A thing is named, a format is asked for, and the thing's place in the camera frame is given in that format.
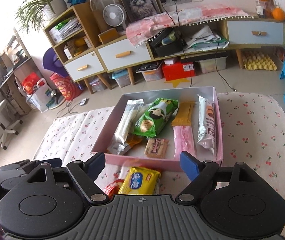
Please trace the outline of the cherry print tablecloth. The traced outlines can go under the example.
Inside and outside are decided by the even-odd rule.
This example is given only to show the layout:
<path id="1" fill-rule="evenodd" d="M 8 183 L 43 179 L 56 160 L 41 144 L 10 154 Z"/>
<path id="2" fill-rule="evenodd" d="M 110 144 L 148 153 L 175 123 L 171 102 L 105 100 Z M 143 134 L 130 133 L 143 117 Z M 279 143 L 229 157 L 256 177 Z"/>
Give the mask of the cherry print tablecloth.
<path id="1" fill-rule="evenodd" d="M 223 165 L 245 162 L 285 199 L 285 113 L 269 96 L 218 95 L 223 137 Z M 35 159 L 59 158 L 63 164 L 85 161 L 111 114 L 110 107 L 56 119 Z"/>

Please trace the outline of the red shoe box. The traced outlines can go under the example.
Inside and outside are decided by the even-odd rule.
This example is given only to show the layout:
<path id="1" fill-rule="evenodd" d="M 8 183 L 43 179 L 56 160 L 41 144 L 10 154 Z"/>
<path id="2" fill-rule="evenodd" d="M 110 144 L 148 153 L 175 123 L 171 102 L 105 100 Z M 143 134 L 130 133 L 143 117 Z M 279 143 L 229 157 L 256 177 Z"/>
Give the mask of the red shoe box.
<path id="1" fill-rule="evenodd" d="M 189 78 L 196 76 L 194 64 L 192 62 L 175 62 L 172 65 L 162 65 L 162 71 L 166 81 Z"/>

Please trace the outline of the potted green plant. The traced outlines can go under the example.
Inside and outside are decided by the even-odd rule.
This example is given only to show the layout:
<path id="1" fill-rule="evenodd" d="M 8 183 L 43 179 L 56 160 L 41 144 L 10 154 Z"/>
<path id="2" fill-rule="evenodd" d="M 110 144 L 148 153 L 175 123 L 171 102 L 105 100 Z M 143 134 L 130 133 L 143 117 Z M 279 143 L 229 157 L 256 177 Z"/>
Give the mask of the potted green plant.
<path id="1" fill-rule="evenodd" d="M 20 30 L 29 32 L 30 29 L 40 30 L 44 27 L 44 7 L 53 0 L 23 0 L 15 13 Z"/>

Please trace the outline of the red snack pack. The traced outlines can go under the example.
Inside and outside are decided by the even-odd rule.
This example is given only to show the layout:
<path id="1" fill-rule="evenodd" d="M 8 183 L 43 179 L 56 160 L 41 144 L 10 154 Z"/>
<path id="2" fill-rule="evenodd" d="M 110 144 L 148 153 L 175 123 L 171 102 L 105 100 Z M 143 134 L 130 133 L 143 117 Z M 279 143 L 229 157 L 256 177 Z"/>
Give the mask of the red snack pack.
<path id="1" fill-rule="evenodd" d="M 103 191 L 110 200 L 113 199 L 116 194 L 118 194 L 120 188 L 123 185 L 123 182 L 123 179 L 117 179 L 104 188 Z"/>

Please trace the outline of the clear storage bin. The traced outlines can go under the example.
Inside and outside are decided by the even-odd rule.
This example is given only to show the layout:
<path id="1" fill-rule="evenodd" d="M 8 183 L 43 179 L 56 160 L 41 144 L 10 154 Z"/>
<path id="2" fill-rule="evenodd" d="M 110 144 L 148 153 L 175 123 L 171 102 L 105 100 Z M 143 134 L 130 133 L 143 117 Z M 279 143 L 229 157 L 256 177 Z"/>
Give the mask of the clear storage bin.
<path id="1" fill-rule="evenodd" d="M 164 78 L 162 71 L 162 61 L 154 61 L 139 66 L 136 73 L 143 75 L 146 82 L 157 81 Z"/>

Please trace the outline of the yellow star floor sticker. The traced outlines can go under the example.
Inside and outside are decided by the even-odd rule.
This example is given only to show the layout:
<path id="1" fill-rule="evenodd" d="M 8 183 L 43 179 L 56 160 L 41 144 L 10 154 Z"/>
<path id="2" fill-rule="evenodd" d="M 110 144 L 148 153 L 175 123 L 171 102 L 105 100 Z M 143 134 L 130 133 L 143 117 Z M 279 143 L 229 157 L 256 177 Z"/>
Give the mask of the yellow star floor sticker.
<path id="1" fill-rule="evenodd" d="M 173 88 L 178 87 L 179 84 L 181 83 L 189 83 L 190 80 L 186 79 L 186 78 L 182 78 L 182 79 L 175 79 L 175 80 L 170 80 L 170 81 L 165 81 L 165 83 L 169 83 L 172 85 Z"/>

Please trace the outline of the pink cherry cloth cover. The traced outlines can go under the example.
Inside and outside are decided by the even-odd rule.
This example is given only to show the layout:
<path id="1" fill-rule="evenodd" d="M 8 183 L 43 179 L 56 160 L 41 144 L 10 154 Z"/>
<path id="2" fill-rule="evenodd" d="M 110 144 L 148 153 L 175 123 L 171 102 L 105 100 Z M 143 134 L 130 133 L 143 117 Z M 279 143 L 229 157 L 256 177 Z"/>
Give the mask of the pink cherry cloth cover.
<path id="1" fill-rule="evenodd" d="M 143 18 L 128 25 L 126 36 L 131 44 L 137 47 L 159 35 L 165 28 L 243 17 L 250 18 L 251 15 L 237 7 L 222 4 L 202 5 Z"/>

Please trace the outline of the red round drum bag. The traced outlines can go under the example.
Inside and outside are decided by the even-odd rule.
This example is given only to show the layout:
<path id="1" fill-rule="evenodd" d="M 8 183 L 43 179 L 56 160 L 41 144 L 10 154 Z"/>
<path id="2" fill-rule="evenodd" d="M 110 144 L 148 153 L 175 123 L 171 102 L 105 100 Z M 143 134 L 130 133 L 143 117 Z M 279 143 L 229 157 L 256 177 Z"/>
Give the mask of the red round drum bag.
<path id="1" fill-rule="evenodd" d="M 74 100 L 82 93 L 82 90 L 79 88 L 78 84 L 74 83 L 69 76 L 62 77 L 57 73 L 53 73 L 50 76 L 50 79 L 67 101 Z"/>

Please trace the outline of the gold bar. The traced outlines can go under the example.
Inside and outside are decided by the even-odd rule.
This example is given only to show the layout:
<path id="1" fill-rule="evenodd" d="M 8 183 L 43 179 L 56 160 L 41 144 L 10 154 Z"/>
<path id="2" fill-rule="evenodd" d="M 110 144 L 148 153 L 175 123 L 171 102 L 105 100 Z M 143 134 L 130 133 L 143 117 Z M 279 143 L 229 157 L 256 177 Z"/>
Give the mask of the gold bar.
<path id="1" fill-rule="evenodd" d="M 195 103 L 192 101 L 180 103 L 177 114 L 171 122 L 171 126 L 191 126 L 194 105 Z"/>

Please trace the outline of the yellow chip bag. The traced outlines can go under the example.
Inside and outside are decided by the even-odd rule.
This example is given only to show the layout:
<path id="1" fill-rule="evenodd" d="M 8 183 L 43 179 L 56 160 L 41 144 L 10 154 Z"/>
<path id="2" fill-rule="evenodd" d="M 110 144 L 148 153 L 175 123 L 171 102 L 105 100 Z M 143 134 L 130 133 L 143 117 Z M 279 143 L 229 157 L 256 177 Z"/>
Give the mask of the yellow chip bag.
<path id="1" fill-rule="evenodd" d="M 145 167 L 131 167 L 118 194 L 153 195 L 161 173 Z"/>

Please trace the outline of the purple hat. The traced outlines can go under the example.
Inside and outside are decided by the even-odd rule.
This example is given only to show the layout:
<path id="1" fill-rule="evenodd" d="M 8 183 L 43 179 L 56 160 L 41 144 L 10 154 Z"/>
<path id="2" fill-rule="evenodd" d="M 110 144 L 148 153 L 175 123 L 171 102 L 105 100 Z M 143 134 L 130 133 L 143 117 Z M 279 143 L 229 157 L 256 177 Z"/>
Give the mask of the purple hat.
<path id="1" fill-rule="evenodd" d="M 56 55 L 53 48 L 49 48 L 43 56 L 43 67 L 45 70 L 52 71 L 62 77 L 68 77 L 69 74 Z"/>

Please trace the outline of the red gift bag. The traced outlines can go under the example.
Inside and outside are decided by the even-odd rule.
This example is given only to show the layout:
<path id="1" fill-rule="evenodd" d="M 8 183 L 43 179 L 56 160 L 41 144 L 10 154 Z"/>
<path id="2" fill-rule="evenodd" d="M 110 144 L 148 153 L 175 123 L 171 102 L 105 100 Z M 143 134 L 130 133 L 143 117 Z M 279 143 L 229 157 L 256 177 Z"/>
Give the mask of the red gift bag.
<path id="1" fill-rule="evenodd" d="M 37 82 L 40 80 L 40 77 L 35 72 L 29 74 L 22 82 L 23 90 L 27 95 L 32 95 L 34 88 L 37 86 Z"/>

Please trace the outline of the pink wafer pack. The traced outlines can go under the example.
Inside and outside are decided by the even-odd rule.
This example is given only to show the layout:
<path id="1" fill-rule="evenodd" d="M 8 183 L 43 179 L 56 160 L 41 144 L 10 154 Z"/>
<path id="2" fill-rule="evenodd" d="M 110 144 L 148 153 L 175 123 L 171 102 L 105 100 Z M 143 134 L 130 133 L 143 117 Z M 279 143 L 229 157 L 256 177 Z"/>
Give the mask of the pink wafer pack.
<path id="1" fill-rule="evenodd" d="M 173 126 L 175 153 L 174 159 L 179 160 L 182 152 L 187 151 L 196 157 L 193 128 L 191 126 Z"/>

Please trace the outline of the stack of papers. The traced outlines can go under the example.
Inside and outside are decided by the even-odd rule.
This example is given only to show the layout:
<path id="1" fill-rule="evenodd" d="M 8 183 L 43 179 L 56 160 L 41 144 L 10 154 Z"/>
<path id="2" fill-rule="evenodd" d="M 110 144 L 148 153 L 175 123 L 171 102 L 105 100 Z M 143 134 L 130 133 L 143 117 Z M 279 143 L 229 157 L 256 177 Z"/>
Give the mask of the stack of papers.
<path id="1" fill-rule="evenodd" d="M 225 37 L 212 31 L 208 25 L 204 25 L 193 34 L 185 35 L 184 40 L 187 44 L 186 49 L 195 51 L 225 49 L 229 45 L 229 41 Z"/>

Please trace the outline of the white shopping bag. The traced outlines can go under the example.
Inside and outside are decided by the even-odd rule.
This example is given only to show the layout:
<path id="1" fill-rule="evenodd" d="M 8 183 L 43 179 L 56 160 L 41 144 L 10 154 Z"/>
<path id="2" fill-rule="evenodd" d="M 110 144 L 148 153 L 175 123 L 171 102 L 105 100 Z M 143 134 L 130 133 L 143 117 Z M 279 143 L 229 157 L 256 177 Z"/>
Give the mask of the white shopping bag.
<path id="1" fill-rule="evenodd" d="M 42 113 L 49 110 L 54 104 L 54 98 L 51 95 L 52 89 L 48 86 L 44 78 L 36 83 L 36 90 L 32 95 L 28 95 L 28 99 Z"/>

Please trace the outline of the lower orange fruit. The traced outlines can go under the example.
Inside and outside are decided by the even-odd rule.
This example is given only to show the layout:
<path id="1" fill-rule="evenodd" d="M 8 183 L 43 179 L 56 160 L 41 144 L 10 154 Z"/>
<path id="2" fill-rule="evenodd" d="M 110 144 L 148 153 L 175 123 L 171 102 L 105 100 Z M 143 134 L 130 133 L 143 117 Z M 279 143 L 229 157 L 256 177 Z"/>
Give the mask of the lower orange fruit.
<path id="1" fill-rule="evenodd" d="M 272 10 L 272 16 L 277 21 L 284 21 L 285 20 L 285 12 L 280 7 L 275 7 Z"/>

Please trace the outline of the clear white rice cracker pack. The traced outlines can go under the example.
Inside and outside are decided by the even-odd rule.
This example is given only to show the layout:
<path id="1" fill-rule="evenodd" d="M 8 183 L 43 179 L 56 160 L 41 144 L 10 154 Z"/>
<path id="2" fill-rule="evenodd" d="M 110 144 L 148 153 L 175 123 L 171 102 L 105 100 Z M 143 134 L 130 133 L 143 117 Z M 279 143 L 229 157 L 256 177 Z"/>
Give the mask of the clear white rice cracker pack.
<path id="1" fill-rule="evenodd" d="M 129 130 L 134 124 L 134 119 L 144 105 L 143 99 L 128 100 L 121 120 L 116 128 L 114 137 L 119 144 L 125 144 Z"/>

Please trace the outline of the white desk fan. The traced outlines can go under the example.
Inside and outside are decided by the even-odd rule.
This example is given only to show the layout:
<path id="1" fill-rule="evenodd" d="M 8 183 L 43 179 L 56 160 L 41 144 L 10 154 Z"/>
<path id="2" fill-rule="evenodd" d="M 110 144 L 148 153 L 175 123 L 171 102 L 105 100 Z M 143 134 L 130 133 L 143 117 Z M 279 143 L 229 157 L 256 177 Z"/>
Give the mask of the white desk fan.
<path id="1" fill-rule="evenodd" d="M 126 30 L 127 12 L 125 8 L 115 0 L 90 0 L 92 11 L 99 10 L 102 18 L 110 27 Z"/>

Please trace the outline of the green cartoon snack pack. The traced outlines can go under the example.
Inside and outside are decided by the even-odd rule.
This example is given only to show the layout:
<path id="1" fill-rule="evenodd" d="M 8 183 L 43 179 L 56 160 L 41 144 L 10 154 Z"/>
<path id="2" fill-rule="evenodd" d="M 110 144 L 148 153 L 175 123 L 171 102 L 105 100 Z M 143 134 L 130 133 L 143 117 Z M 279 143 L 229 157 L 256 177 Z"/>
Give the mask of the green cartoon snack pack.
<path id="1" fill-rule="evenodd" d="M 178 107 L 176 99 L 156 98 L 136 121 L 132 134 L 148 138 L 158 136 Z"/>

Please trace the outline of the orange white snack pack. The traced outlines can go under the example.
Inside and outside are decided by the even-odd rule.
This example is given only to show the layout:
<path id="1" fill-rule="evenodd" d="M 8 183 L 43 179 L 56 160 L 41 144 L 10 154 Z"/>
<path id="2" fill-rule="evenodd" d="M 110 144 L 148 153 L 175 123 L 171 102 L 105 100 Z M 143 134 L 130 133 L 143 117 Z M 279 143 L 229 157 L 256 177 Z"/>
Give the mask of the orange white snack pack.
<path id="1" fill-rule="evenodd" d="M 110 142 L 110 145 L 107 147 L 107 153 L 114 154 L 114 155 L 124 155 L 135 145 L 141 143 L 142 140 L 143 140 L 143 137 L 140 137 L 134 134 L 129 134 L 124 143 L 118 142 L 116 138 L 113 137 Z"/>

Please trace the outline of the small brown cracker pack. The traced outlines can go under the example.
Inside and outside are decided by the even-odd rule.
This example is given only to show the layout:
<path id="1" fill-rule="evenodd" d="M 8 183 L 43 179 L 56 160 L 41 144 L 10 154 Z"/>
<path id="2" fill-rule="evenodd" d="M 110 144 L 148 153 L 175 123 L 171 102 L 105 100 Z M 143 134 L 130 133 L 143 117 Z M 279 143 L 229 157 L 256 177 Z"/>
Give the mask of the small brown cracker pack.
<path id="1" fill-rule="evenodd" d="M 144 154 L 148 158 L 164 159 L 169 141 L 163 138 L 150 138 Z"/>

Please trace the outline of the wooden TV cabinet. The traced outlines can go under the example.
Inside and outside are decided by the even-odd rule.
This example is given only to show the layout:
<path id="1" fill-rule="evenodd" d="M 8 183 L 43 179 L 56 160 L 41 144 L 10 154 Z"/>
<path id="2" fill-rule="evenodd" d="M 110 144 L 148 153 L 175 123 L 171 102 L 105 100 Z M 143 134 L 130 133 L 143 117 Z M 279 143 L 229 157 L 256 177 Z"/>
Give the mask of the wooden TV cabinet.
<path id="1" fill-rule="evenodd" d="M 75 17 L 80 28 L 67 38 L 55 42 L 50 34 L 57 24 Z M 99 28 L 89 3 L 70 7 L 45 28 L 44 33 L 53 51 L 73 81 L 87 80 L 91 76 L 127 69 L 138 64 L 172 57 L 168 49 L 159 54 L 163 44 L 156 44 L 166 31 L 187 27 L 194 30 L 204 25 L 216 25 L 217 33 L 229 43 L 227 48 L 259 48 L 285 45 L 285 20 L 259 18 L 239 8 L 208 5 L 157 14 L 131 23 L 125 35 L 103 44 Z"/>

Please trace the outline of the black open case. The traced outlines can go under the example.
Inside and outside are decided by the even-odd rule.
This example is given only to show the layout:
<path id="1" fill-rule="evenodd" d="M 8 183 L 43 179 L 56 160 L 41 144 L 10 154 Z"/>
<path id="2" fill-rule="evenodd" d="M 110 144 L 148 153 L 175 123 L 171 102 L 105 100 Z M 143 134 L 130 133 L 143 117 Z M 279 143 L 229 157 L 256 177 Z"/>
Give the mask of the black open case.
<path id="1" fill-rule="evenodd" d="M 179 53 L 186 46 L 182 33 L 177 28 L 164 29 L 153 41 L 150 47 L 158 57 Z"/>

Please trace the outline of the white jam cookie pack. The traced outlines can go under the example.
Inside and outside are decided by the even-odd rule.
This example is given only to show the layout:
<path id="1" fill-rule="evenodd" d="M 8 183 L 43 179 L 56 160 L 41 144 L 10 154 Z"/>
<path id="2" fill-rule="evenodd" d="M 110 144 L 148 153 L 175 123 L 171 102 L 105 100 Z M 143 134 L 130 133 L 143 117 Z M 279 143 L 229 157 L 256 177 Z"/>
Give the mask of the white jam cookie pack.
<path id="1" fill-rule="evenodd" d="M 206 98 L 198 95 L 198 138 L 197 144 L 216 154 L 216 125 L 214 104 Z"/>

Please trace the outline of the yellow egg tray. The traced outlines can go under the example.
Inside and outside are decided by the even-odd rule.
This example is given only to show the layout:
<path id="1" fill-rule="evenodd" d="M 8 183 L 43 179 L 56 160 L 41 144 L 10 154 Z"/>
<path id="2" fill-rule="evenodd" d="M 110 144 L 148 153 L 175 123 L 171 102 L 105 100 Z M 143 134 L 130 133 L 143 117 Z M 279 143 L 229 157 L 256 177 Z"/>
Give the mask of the yellow egg tray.
<path id="1" fill-rule="evenodd" d="M 243 51 L 241 58 L 246 70 L 277 71 L 277 66 L 274 61 L 263 52 Z"/>

